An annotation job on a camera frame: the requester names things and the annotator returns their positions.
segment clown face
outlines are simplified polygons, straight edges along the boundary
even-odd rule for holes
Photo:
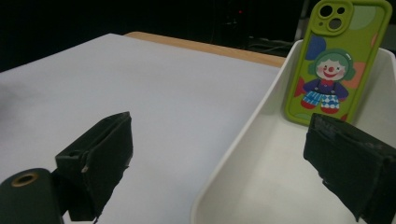
[[[346,67],[341,65],[338,61],[328,59],[321,62],[317,67],[317,75],[326,80],[340,80],[346,73]]]

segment clown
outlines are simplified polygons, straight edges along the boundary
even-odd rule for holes
[[[306,95],[301,105],[312,109],[320,104],[324,113],[336,113],[340,102],[348,97],[348,91],[340,81],[350,80],[355,75],[350,55],[342,49],[327,49],[309,64],[308,73],[318,78],[303,85]]]

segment smartphone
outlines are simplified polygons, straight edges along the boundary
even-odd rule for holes
[[[352,122],[391,14],[386,0],[321,0],[313,7],[286,95],[289,120],[308,125],[318,113]]]

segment table surface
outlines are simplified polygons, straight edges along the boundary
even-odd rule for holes
[[[53,171],[54,157],[97,121],[130,111],[134,156],[100,221],[188,223],[202,185],[273,85],[279,68],[268,64],[282,61],[131,33],[8,70],[0,76],[0,180]]]

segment white box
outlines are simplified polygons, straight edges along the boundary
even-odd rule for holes
[[[271,91],[194,201],[191,224],[356,223],[304,159],[308,127],[292,123],[283,115],[284,95],[301,44],[298,41],[293,46]],[[395,75],[395,56],[380,49],[353,123],[393,147]]]

